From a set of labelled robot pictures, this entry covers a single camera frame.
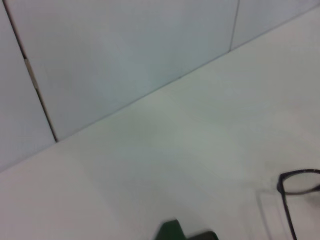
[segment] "white surface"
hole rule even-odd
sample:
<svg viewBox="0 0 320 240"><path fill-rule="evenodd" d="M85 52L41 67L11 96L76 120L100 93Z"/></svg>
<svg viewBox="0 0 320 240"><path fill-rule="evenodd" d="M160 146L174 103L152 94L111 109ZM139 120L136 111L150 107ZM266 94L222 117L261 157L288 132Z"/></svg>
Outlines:
<svg viewBox="0 0 320 240"><path fill-rule="evenodd" d="M55 141L0 3L0 171Z"/></svg>
<svg viewBox="0 0 320 240"><path fill-rule="evenodd" d="M240 0L232 49L319 3L320 0Z"/></svg>
<svg viewBox="0 0 320 240"><path fill-rule="evenodd" d="M0 239L152 240L171 218L290 239L276 180L320 168L319 28L317 8L1 173ZM318 206L290 203L314 239Z"/></svg>
<svg viewBox="0 0 320 240"><path fill-rule="evenodd" d="M8 0L61 140L226 53L237 0Z"/></svg>

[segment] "tile grout line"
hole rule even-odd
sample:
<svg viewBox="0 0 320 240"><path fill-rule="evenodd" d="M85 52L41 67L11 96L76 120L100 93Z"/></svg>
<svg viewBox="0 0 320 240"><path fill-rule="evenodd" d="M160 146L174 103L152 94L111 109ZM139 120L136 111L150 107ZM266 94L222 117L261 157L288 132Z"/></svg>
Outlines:
<svg viewBox="0 0 320 240"><path fill-rule="evenodd" d="M47 121L47 123L48 123L48 125L49 125L49 128L50 128L50 131L51 131L51 133L52 133L53 139L54 139L54 141L57 143L57 142L58 142L58 138L57 138L56 132L55 132L55 130L54 130L54 127L53 127L53 125L52 125L52 121L50 120L50 117L49 117L47 108L46 108L46 106L45 106L45 103L44 103L44 101L43 101L42 95L41 95L41 93L40 93L40 90L39 90L39 87L38 87L38 83L37 83L37 80L36 80L35 75L34 75L34 73L33 73L32 67L31 67L31 65L30 65L30 62L29 62L29 60L28 60L28 58L27 58L27 55L26 55L26 52L25 52L25 50L24 50L24 48L23 48L23 45L22 45L22 43L21 43L21 41L20 41L20 38L19 38L19 36L18 36L18 32L17 32L16 26L15 26L15 24L14 24L14 21L13 21L13 19L12 19L12 16L10 15L10 11L9 11L9 8L8 8L8 6L7 6L7 4L6 4L6 0L2 0L2 4L3 4L4 10L5 10L5 12L6 12L6 15L7 15L7 17L8 17L8 20L9 20L9 22L10 22L10 25L11 25L11 28L12 28L12 31L13 31L13 34L14 34L15 39L16 39L16 42L17 42L17 44L18 44L18 46L19 46L21 55L22 55L23 60L24 60L25 67L26 67L27 72L28 72L28 74L29 74L29 76L30 76L30 78L31 78L32 85L33 85L33 87L34 87L34 89L35 89L36 95L37 95L37 97L38 97L38 99L39 99L39 102L40 102L40 104L41 104L41 107L42 107L44 116L45 116L46 121Z"/></svg>
<svg viewBox="0 0 320 240"><path fill-rule="evenodd" d="M285 24L287 24L287 23L289 23L289 22L291 22L291 21L293 21L293 20L301 17L302 15L304 15L304 14L306 14L306 13L308 13L308 12L310 12L310 11L318 8L318 7L320 8L320 2L317 3L317 4L314 5L314 6L312 6L312 7L308 8L308 9L306 9L306 10L298 13L297 15L292 16L292 17L290 17L289 19L280 22L278 25L273 26L272 28L270 28L270 29L268 29L268 30L266 30L266 31L264 31L264 32L259 33L257 36L255 36L255 37L253 37L253 38L250 38L249 40L241 43L240 45L235 46L234 49L232 49L232 51L233 51L233 50L236 50L237 48L240 48L241 46L243 46L243 45L245 45L245 44L248 44L248 43L251 42L251 41L256 40L257 38L261 37L262 35L265 35L265 34L271 32L271 31L273 31L273 30L275 30L275 29L277 29L277 28L279 28L279 27L281 27L281 26L283 26L283 25L285 25Z"/></svg>
<svg viewBox="0 0 320 240"><path fill-rule="evenodd" d="M236 23L237 23L238 12L239 12L239 5L240 5L240 0L238 0L237 4L236 4L235 16L234 16L234 20L233 20L232 35L231 35L231 41L230 41L230 46L229 46L228 53L231 52L232 43L234 42L234 36L235 36L235 31L236 31Z"/></svg>

